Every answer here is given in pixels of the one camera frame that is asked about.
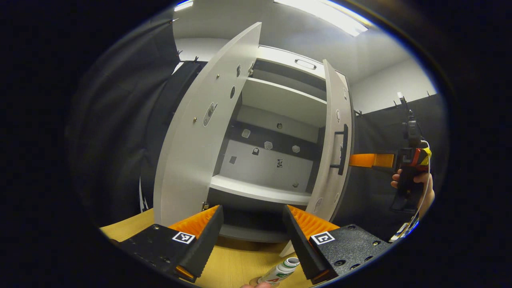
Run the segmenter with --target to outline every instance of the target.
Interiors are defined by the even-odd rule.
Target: wooden table
[[[111,239],[124,241],[154,224],[153,209],[121,222],[102,227]],[[219,236],[210,254],[203,274],[195,285],[205,288],[239,288],[249,280],[262,276],[286,258],[279,257],[286,243],[258,243],[233,240]],[[283,280],[279,288],[311,287],[299,265],[295,272]]]

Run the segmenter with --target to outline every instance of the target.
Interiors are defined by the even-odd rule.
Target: bottle
[[[277,286],[279,282],[290,276],[299,264],[298,258],[290,257],[260,277],[258,279],[258,284],[265,281],[270,283],[272,286]]]

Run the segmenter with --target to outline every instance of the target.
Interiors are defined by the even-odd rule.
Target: recessed handle
[[[300,66],[305,67],[305,68],[309,68],[311,70],[315,70],[316,69],[316,65],[315,64],[306,62],[306,61],[301,60],[301,59],[295,59],[295,64],[300,65]]]
[[[335,131],[334,135],[343,135],[343,145],[340,147],[341,155],[339,157],[339,165],[331,164],[331,168],[338,168],[338,175],[343,175],[343,169],[345,167],[345,160],[347,159],[347,144],[348,144],[348,135],[349,135],[349,127],[347,124],[343,124],[343,131]]]

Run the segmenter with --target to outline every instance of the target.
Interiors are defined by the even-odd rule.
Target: cabinet door
[[[324,59],[327,85],[327,117],[324,148],[315,186],[306,212],[330,221],[342,198],[352,151],[352,108],[345,77]],[[294,251],[291,242],[281,252],[284,257]]]
[[[155,223],[168,226],[201,211],[229,119],[256,59],[260,30],[261,23],[255,23],[228,42],[183,96],[158,160]]]

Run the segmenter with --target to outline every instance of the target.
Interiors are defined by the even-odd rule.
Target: cabinet
[[[346,79],[326,60],[260,46],[261,25],[228,42],[180,102],[158,161],[155,223],[208,201],[225,206],[222,235],[279,242],[283,204],[335,212],[352,148]]]

